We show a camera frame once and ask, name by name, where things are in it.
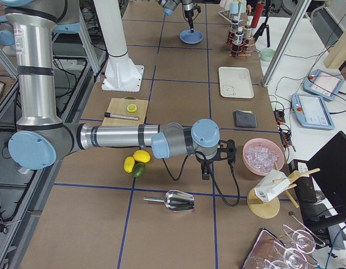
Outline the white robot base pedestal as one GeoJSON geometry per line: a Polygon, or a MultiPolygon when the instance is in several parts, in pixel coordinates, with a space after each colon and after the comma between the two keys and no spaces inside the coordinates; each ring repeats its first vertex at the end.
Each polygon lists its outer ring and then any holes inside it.
{"type": "Polygon", "coordinates": [[[128,55],[118,1],[96,0],[94,6],[108,53],[102,89],[140,91],[144,66],[135,65],[128,55]]]}

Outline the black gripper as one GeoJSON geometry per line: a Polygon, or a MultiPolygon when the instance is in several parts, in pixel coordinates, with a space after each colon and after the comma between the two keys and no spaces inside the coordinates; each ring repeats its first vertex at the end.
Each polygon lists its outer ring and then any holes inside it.
{"type": "Polygon", "coordinates": [[[197,11],[197,13],[200,13],[201,7],[198,4],[194,4],[194,3],[183,3],[182,8],[183,8],[184,17],[189,24],[190,31],[193,33],[194,32],[194,26],[193,26],[194,11],[197,11]]]}
{"type": "Polygon", "coordinates": [[[236,144],[234,140],[220,140],[215,148],[215,151],[207,155],[202,151],[195,150],[196,159],[201,164],[201,176],[202,180],[210,179],[210,166],[215,161],[224,161],[228,162],[228,165],[231,168],[234,168],[236,161],[236,144]]]}

